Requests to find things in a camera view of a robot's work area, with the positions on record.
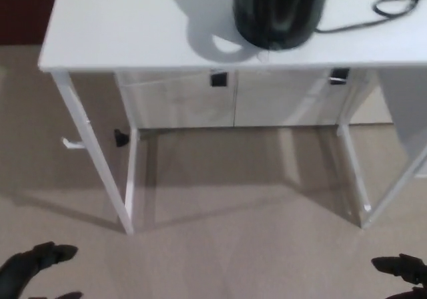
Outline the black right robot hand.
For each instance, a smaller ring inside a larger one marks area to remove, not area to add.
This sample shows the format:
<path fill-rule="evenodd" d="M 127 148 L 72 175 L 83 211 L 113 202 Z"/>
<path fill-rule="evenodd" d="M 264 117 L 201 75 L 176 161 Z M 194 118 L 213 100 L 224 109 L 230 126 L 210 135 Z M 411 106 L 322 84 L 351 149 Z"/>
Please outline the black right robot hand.
<path fill-rule="evenodd" d="M 401 277 L 405 282 L 415 285 L 409 292 L 389 296 L 389 299 L 426 298 L 426 265 L 422 259 L 399 254 L 372 258 L 371 263 L 377 271 Z"/>

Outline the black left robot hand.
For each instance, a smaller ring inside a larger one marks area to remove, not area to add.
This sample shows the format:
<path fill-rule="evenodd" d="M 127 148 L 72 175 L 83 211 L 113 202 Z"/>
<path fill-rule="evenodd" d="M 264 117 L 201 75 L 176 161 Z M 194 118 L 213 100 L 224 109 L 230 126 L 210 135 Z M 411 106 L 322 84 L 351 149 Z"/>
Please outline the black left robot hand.
<path fill-rule="evenodd" d="M 78 251 L 77 246 L 50 241 L 12 255 L 1 266 L 1 298 L 19 298 L 38 273 L 70 261 Z"/>

